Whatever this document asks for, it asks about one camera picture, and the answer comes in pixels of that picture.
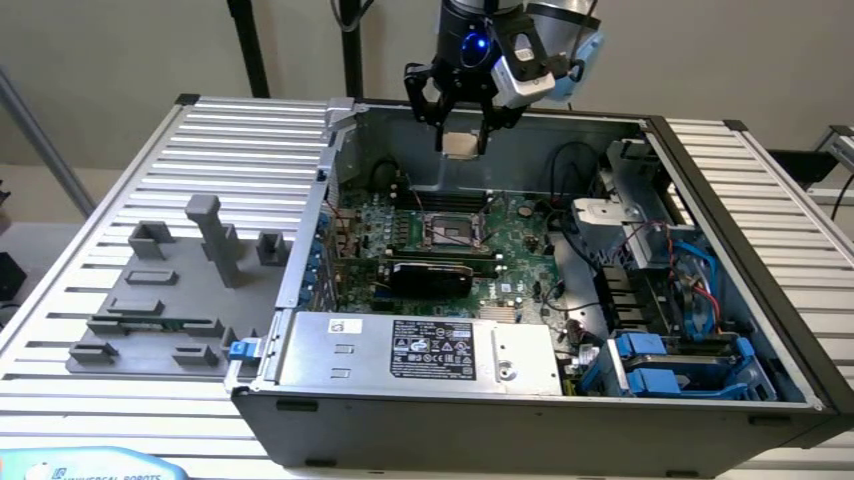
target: power supply label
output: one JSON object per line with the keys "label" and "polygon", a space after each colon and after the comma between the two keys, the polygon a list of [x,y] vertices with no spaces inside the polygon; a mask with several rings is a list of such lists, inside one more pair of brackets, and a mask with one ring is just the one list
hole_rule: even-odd
{"label": "power supply label", "polygon": [[471,323],[395,320],[391,374],[397,378],[476,380]]}

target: blue latch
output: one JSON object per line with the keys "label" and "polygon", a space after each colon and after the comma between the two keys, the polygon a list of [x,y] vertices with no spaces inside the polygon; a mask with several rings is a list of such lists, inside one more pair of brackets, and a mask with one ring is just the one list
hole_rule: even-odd
{"label": "blue latch", "polygon": [[678,397],[682,394],[671,370],[639,368],[628,374],[628,389],[639,397]]}
{"label": "blue latch", "polygon": [[255,351],[257,350],[257,342],[239,340],[231,342],[228,349],[228,360],[255,360]]}
{"label": "blue latch", "polygon": [[624,333],[616,338],[616,351],[620,357],[667,355],[662,337],[654,333]]}
{"label": "blue latch", "polygon": [[672,370],[639,368],[628,375],[628,389],[638,397],[740,400],[747,385],[735,383],[720,390],[682,390]]}

